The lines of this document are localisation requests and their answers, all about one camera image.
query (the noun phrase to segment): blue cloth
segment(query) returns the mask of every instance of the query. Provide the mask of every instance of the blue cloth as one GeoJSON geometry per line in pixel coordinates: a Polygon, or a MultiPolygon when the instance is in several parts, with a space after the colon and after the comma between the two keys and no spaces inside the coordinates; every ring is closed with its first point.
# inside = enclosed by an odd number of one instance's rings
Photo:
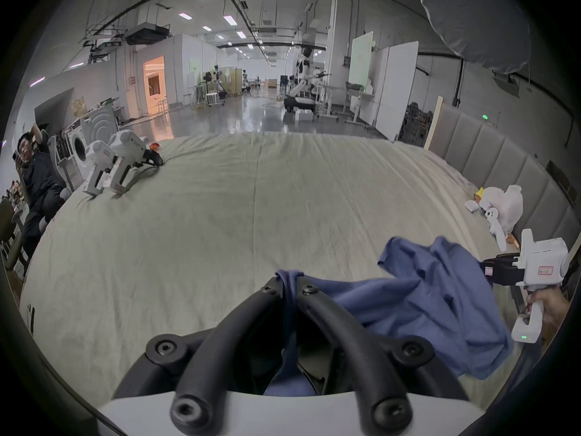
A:
{"type": "MultiPolygon", "coordinates": [[[[456,376],[467,373],[483,380],[508,356],[512,339],[492,289],[476,258],[463,247],[442,236],[430,247],[394,237],[378,265],[395,278],[309,278],[367,330],[427,339],[456,376]]],[[[265,395],[313,395],[296,367],[296,278],[303,273],[280,270],[277,276],[284,284],[285,350],[283,365],[265,395]]]]}

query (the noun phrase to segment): human hand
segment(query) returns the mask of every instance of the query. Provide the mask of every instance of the human hand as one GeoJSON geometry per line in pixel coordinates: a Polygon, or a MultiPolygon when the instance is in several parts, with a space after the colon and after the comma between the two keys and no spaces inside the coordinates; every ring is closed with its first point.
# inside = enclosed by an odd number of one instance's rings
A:
{"type": "Polygon", "coordinates": [[[543,322],[559,327],[569,311],[569,302],[558,286],[538,289],[527,297],[527,303],[542,301],[544,306],[543,322]]]}
{"type": "Polygon", "coordinates": [[[24,161],[22,160],[22,157],[20,156],[20,154],[17,154],[17,156],[16,156],[16,170],[17,171],[22,170],[23,165],[24,165],[24,161]]]}

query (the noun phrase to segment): black shirt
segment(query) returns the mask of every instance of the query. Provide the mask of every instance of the black shirt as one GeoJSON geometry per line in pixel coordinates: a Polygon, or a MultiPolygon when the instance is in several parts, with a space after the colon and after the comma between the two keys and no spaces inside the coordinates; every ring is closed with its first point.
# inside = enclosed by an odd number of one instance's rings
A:
{"type": "Polygon", "coordinates": [[[51,186],[62,187],[54,173],[45,131],[42,132],[42,139],[42,143],[38,144],[38,149],[34,152],[32,159],[22,168],[22,178],[25,182],[26,192],[30,197],[31,207],[42,201],[44,193],[51,186]]]}

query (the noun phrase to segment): screw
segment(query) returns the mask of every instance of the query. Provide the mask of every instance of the screw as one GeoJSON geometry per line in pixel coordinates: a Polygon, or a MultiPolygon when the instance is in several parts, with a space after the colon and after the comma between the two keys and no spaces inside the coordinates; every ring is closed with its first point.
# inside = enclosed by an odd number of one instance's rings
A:
{"type": "Polygon", "coordinates": [[[206,423],[207,412],[192,397],[177,399],[171,406],[172,417],[188,426],[199,427],[206,423]]]}
{"type": "Polygon", "coordinates": [[[424,353],[424,348],[417,342],[406,342],[403,345],[403,353],[409,357],[419,357],[424,353]]]}
{"type": "Polygon", "coordinates": [[[410,403],[405,398],[385,399],[377,405],[373,416],[375,423],[385,430],[403,430],[411,421],[410,403]]]}
{"type": "Polygon", "coordinates": [[[305,295],[315,294],[316,292],[319,292],[319,287],[316,284],[307,284],[303,287],[303,294],[305,295]]]}
{"type": "Polygon", "coordinates": [[[265,287],[262,288],[262,292],[265,292],[266,294],[273,295],[273,294],[276,294],[277,293],[277,290],[276,289],[272,289],[272,287],[270,287],[270,286],[265,286],[265,287]]]}
{"type": "Polygon", "coordinates": [[[170,341],[163,341],[157,345],[155,350],[159,355],[167,355],[176,350],[176,345],[170,341]]]}

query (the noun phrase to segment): washing machine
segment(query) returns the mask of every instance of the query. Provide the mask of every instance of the washing machine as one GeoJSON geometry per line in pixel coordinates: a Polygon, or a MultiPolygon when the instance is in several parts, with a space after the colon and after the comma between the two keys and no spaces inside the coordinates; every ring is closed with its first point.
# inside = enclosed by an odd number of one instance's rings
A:
{"type": "Polygon", "coordinates": [[[68,139],[75,163],[83,179],[87,179],[91,173],[86,156],[87,146],[97,140],[108,144],[111,136],[117,131],[117,121],[113,114],[112,104],[98,107],[74,122],[68,139]]]}

